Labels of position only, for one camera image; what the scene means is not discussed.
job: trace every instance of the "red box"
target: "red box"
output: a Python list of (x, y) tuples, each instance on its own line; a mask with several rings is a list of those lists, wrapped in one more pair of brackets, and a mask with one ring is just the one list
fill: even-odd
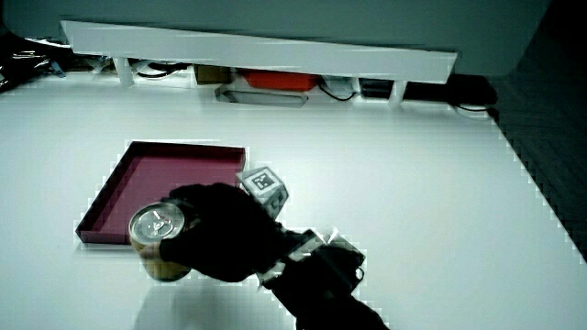
[(320, 78), (314, 74), (249, 69), (240, 70), (240, 73), (252, 87), (296, 92), (310, 91)]
[(129, 245), (128, 222), (141, 207), (186, 184), (238, 187), (244, 148), (133, 141), (75, 232), (84, 243)]

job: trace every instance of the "cable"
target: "cable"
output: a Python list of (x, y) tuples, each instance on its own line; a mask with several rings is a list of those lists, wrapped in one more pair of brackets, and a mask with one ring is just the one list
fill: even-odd
[(324, 88), (322, 87), (322, 83), (319, 83), (319, 84), (318, 84), (318, 87), (320, 88), (320, 90), (322, 90), (322, 92), (324, 92), (324, 93), (328, 94), (328, 96), (330, 96), (330, 97), (332, 97), (332, 98), (334, 98), (334, 99), (336, 99), (336, 100), (339, 100), (339, 101), (348, 101), (348, 100), (350, 100), (350, 99), (351, 99), (353, 96), (355, 96), (355, 94), (356, 94), (355, 92), (353, 92), (353, 93), (352, 93), (352, 94), (351, 94), (351, 95), (350, 95), (348, 98), (346, 98), (346, 99), (341, 99), (341, 98), (338, 98), (338, 97), (336, 97), (335, 95), (333, 95), (333, 94), (331, 94), (331, 93), (327, 92), (327, 90), (326, 90), (326, 89), (324, 89)]
[(156, 79), (156, 78), (167, 77), (167, 76), (171, 75), (174, 72), (177, 72), (177, 70), (167, 71), (167, 72), (162, 72), (162, 73), (157, 73), (157, 74), (147, 74), (147, 73), (143, 73), (143, 72), (137, 72), (137, 74), (140, 77), (143, 77), (143, 78)]
[(163, 71), (162, 73), (147, 74), (137, 71), (138, 76), (149, 79), (163, 78), (175, 73), (179, 70), (185, 70), (189, 67), (189, 64), (177, 63), (177, 64), (161, 64), (161, 63), (149, 63), (149, 67), (153, 70)]
[(457, 104), (457, 105), (455, 105), (455, 106), (457, 106), (457, 107), (459, 107), (459, 108), (461, 108), (461, 109), (463, 109), (463, 110), (467, 110), (467, 111), (473, 111), (473, 112), (483, 112), (483, 111), (487, 111), (487, 108), (486, 108), (486, 107), (485, 107), (485, 108), (483, 108), (483, 109), (470, 109), (470, 108), (464, 107), (464, 106), (462, 106), (462, 105), (460, 105), (460, 104)]
[(470, 109), (470, 108), (464, 107), (460, 104), (451, 104), (451, 105), (454, 107), (458, 107), (458, 108), (465, 110), (465, 111), (487, 112), (487, 115), (489, 117), (493, 118), (493, 121), (495, 121), (495, 124), (499, 124), (499, 111), (497, 111), (497, 109), (495, 109), (493, 107), (485, 107), (483, 109)]

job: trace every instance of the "apriltag cube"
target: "apriltag cube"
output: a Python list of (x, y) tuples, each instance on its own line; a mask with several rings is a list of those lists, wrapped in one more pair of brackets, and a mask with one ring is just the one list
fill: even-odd
[(237, 173), (237, 178), (267, 214), (273, 219), (277, 218), (289, 196), (279, 177), (268, 167), (262, 167)]

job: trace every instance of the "table surface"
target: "table surface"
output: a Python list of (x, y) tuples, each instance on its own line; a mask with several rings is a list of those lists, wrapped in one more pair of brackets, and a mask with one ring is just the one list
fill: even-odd
[(498, 127), (445, 104), (319, 90), (302, 108), (213, 88), (70, 73), (0, 94), (0, 328), (294, 329), (257, 280), (161, 284), (131, 247), (75, 227), (133, 139), (249, 149), (290, 197), (278, 220), (335, 226), (366, 256), (355, 296), (392, 329), (582, 329), (587, 268)]

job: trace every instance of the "tray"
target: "tray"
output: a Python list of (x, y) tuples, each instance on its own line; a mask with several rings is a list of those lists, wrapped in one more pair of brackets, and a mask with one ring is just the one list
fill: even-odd
[(238, 187), (244, 148), (133, 141), (75, 232), (84, 243), (129, 245), (128, 222), (141, 207), (186, 184)]

